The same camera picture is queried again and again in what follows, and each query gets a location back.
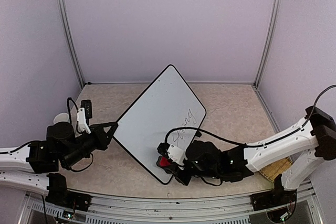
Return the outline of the red black whiteboard eraser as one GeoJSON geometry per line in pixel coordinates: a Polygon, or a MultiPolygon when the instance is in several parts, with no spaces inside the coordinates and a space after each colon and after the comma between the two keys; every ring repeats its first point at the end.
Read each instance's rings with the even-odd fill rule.
{"type": "Polygon", "coordinates": [[[159,156],[156,165],[160,168],[164,168],[170,166],[171,162],[164,156],[159,156]]]}

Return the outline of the white whiteboard black frame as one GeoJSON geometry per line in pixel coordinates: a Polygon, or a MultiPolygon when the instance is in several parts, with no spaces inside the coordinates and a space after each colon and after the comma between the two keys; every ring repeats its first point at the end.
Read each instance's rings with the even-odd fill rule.
{"type": "Polygon", "coordinates": [[[117,119],[115,141],[161,184],[172,175],[156,164],[160,143],[185,150],[206,109],[175,66],[168,65],[117,119]],[[176,129],[166,140],[171,129],[176,129]]]}

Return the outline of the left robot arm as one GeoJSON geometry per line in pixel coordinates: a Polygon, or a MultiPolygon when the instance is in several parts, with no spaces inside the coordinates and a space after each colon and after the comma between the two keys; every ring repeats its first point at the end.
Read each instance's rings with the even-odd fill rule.
{"type": "Polygon", "coordinates": [[[69,122],[59,122],[47,127],[44,141],[1,148],[1,185],[40,194],[58,206],[87,210],[91,196],[68,190],[59,168],[72,170],[82,159],[93,159],[95,150],[105,151],[117,127],[116,122],[94,124],[76,136],[69,122]]]}

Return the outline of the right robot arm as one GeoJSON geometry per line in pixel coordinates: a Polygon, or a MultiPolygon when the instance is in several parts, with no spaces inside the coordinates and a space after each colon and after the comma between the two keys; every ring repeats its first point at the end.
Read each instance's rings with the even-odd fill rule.
{"type": "Polygon", "coordinates": [[[279,176],[280,185],[269,192],[273,205],[281,204],[321,163],[335,159],[335,120],[316,106],[296,124],[252,144],[235,143],[221,151],[212,142],[193,140],[183,150],[167,141],[160,143],[156,165],[187,186],[192,177],[239,182],[264,167],[295,153],[301,155],[279,176]]]}

